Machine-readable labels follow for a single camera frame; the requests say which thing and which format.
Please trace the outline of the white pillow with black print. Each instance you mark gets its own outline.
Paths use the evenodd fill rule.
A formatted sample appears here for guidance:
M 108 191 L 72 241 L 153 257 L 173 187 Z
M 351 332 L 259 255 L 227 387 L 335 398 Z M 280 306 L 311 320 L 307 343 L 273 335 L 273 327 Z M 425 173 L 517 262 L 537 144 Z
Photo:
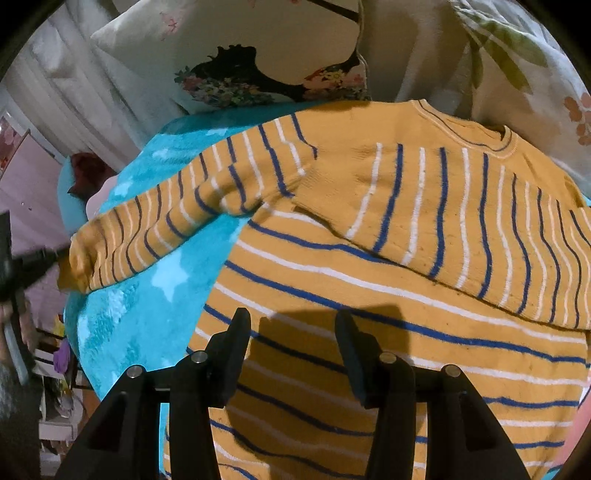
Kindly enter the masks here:
M 189 113 L 363 99 L 356 1 L 139 1 L 91 36 Z

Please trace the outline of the beige curtain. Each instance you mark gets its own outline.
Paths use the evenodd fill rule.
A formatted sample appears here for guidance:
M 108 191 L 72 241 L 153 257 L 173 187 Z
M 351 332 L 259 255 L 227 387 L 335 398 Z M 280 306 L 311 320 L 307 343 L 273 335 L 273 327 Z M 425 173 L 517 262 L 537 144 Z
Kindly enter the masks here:
M 119 171 L 185 110 L 101 51 L 93 33 L 128 1 L 64 1 L 26 40 L 2 87 L 17 114 L 62 156 L 97 154 Z

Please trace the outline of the white floral leaf pillow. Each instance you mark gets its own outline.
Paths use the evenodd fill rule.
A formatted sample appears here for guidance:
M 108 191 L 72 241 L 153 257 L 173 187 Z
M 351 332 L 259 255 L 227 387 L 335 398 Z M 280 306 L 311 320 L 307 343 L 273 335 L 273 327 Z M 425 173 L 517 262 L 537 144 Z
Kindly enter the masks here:
M 516 1 L 453 1 L 472 60 L 472 112 L 510 127 L 590 195 L 590 91 L 548 29 Z

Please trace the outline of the turquoise fleece blanket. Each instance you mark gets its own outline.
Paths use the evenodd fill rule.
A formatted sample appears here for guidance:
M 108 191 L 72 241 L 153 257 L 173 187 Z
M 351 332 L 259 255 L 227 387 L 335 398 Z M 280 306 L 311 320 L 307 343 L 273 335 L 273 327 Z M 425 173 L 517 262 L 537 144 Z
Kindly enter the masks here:
M 274 104 L 171 121 L 118 174 L 99 212 L 170 178 L 212 144 L 305 107 Z M 66 334 L 98 398 L 104 399 L 132 365 L 151 371 L 183 359 L 213 283 L 246 222 L 245 217 L 218 216 L 138 275 L 88 295 L 70 294 Z

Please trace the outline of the orange striped knit sweater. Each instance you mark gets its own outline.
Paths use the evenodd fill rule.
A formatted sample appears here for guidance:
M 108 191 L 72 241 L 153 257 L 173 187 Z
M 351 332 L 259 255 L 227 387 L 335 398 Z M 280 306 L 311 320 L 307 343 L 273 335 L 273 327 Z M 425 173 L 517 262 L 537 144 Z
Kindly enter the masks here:
M 425 101 L 315 106 L 223 138 L 85 224 L 60 286 L 162 266 L 246 216 L 190 340 L 252 316 L 238 392 L 212 419 L 225 479 L 359 479 L 376 425 L 335 339 L 348 309 L 415 366 L 458 365 L 542 478 L 590 367 L 590 209 L 508 128 Z

